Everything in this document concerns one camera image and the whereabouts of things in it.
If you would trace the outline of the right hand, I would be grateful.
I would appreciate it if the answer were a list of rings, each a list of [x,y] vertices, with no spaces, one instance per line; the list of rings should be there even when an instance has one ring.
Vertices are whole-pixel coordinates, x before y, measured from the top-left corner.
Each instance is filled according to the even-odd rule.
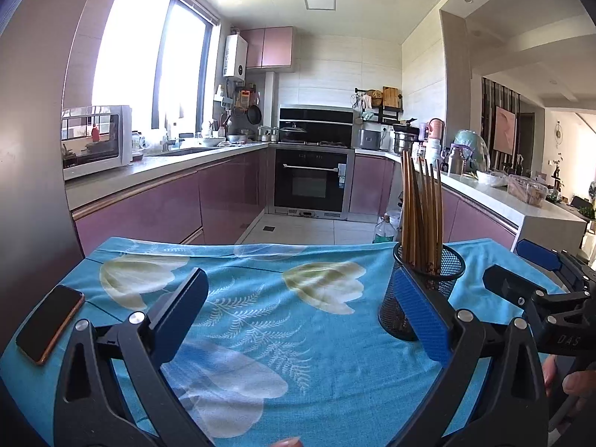
[[[556,359],[555,355],[550,355],[542,362],[545,392],[548,397],[552,394],[552,383],[558,372]],[[583,399],[591,397],[596,390],[596,372],[585,370],[568,374],[563,380],[563,390],[569,396],[583,397]]]

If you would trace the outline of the left hand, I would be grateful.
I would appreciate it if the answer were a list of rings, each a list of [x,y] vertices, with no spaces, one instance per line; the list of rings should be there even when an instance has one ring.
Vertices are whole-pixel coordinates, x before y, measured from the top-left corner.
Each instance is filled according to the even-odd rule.
[[[272,444],[271,447],[303,447],[299,437],[289,437]]]

